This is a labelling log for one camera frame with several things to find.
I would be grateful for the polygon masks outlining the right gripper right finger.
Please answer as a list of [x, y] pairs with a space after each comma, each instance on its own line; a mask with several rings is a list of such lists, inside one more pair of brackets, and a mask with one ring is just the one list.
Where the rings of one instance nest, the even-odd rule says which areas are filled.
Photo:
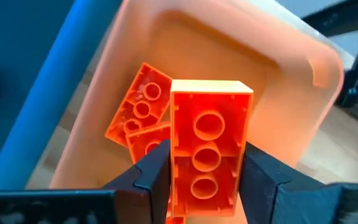
[[239, 195], [248, 223], [358, 223], [358, 183], [324, 184], [245, 147]]

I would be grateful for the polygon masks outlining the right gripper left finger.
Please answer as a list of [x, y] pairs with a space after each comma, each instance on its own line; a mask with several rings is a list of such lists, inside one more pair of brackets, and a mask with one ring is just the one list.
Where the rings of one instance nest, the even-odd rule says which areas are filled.
[[170, 141], [98, 189], [0, 192], [0, 223], [165, 223]]

